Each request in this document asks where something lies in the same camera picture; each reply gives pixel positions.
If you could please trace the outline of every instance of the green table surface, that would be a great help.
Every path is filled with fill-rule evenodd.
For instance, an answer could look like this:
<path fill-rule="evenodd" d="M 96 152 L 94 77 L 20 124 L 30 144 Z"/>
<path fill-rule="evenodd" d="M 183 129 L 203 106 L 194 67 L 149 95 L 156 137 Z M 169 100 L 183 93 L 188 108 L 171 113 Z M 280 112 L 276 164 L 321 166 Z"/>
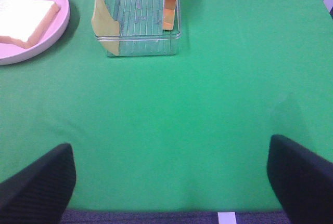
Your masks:
<path fill-rule="evenodd" d="M 50 49 L 0 67 L 0 181 L 73 146 L 69 207 L 279 209 L 272 134 L 333 160 L 333 21 L 321 0 L 181 0 L 175 56 L 108 58 L 94 0 Z"/>

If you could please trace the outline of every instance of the clear plastic container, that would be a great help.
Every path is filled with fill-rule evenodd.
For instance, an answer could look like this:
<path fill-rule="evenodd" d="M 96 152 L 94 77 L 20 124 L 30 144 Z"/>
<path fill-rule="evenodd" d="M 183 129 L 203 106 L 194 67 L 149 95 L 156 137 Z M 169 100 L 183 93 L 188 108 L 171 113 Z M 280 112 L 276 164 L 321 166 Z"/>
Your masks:
<path fill-rule="evenodd" d="M 119 56 L 172 55 L 181 35 L 180 0 L 172 31 L 162 29 L 163 0 L 105 0 L 120 36 L 96 36 L 98 41 L 119 41 Z M 109 57 L 118 57 L 107 52 Z"/>

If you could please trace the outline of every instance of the pink plate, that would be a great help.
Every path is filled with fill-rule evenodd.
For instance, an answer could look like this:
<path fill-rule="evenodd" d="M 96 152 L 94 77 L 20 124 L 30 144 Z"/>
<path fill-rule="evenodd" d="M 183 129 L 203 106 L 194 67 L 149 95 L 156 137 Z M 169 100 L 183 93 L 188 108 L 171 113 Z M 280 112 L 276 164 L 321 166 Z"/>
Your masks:
<path fill-rule="evenodd" d="M 69 21 L 69 2 L 68 0 L 48 1 L 55 1 L 60 7 L 60 11 L 56 14 L 41 40 L 29 49 L 24 49 L 13 44 L 0 43 L 0 64 L 12 64 L 30 59 L 48 49 L 62 36 Z"/>

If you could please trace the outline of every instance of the bread slice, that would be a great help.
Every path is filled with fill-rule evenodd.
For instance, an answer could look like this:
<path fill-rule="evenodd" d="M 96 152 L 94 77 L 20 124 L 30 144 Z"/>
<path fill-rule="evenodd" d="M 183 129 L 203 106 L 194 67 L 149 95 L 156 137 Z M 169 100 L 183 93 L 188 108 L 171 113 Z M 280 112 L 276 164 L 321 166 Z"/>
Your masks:
<path fill-rule="evenodd" d="M 36 45 L 58 11 L 53 1 L 0 0 L 0 43 Z"/>

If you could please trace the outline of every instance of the textured black pad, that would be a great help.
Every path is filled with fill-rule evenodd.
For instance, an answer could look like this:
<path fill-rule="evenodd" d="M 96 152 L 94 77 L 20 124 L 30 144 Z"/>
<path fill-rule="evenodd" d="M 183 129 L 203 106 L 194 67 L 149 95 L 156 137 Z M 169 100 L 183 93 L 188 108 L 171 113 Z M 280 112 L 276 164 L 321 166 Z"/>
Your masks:
<path fill-rule="evenodd" d="M 271 137 L 267 174 L 293 224 L 333 223 L 333 164 L 280 135 Z"/>
<path fill-rule="evenodd" d="M 0 223 L 59 223 L 75 181 L 72 147 L 64 143 L 0 183 Z"/>

